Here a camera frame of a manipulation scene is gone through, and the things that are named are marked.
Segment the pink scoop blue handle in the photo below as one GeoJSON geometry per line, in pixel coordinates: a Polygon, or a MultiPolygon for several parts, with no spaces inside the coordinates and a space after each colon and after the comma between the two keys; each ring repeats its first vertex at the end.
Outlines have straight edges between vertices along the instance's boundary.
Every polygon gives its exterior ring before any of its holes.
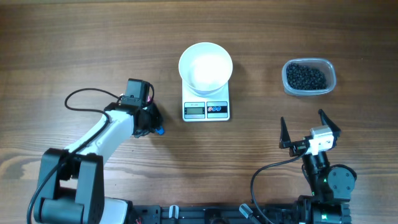
{"type": "Polygon", "coordinates": [[[149,97],[148,106],[146,107],[146,111],[149,113],[150,116],[150,127],[154,130],[155,133],[159,135],[163,135],[165,133],[163,127],[163,117],[158,109],[157,105],[154,103],[153,97],[149,97]]]}

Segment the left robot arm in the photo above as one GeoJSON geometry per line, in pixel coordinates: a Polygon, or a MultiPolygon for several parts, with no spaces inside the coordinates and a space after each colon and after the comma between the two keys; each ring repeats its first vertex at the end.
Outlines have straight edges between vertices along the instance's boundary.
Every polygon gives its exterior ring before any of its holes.
{"type": "Polygon", "coordinates": [[[102,114],[77,142],[45,151],[28,223],[139,223],[131,201],[105,197],[104,165],[130,137],[163,134],[162,115],[154,103],[111,103],[102,114]]]}

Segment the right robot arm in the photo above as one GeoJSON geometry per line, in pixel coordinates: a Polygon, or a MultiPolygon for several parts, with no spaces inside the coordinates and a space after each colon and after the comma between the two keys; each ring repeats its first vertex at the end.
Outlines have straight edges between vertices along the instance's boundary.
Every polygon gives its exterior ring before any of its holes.
{"type": "Polygon", "coordinates": [[[301,195],[292,209],[293,223],[347,224],[352,222],[348,203],[357,174],[343,164],[331,165],[326,152],[336,147],[341,129],[320,109],[322,125],[310,130],[300,141],[292,141],[285,123],[280,119],[279,147],[289,149],[291,157],[302,160],[302,172],[312,191],[301,195]]]}

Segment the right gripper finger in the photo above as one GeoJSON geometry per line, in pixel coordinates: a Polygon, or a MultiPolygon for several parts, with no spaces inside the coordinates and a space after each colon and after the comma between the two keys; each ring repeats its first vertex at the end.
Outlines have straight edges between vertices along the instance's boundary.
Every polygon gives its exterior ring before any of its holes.
{"type": "Polygon", "coordinates": [[[281,129],[280,129],[280,143],[281,144],[290,144],[291,143],[290,135],[289,135],[289,132],[288,132],[284,117],[280,118],[280,126],[281,126],[281,129]]]}
{"type": "Polygon", "coordinates": [[[326,113],[322,109],[319,109],[318,114],[320,115],[322,124],[329,126],[333,136],[340,137],[341,129],[326,115],[326,113]]]}

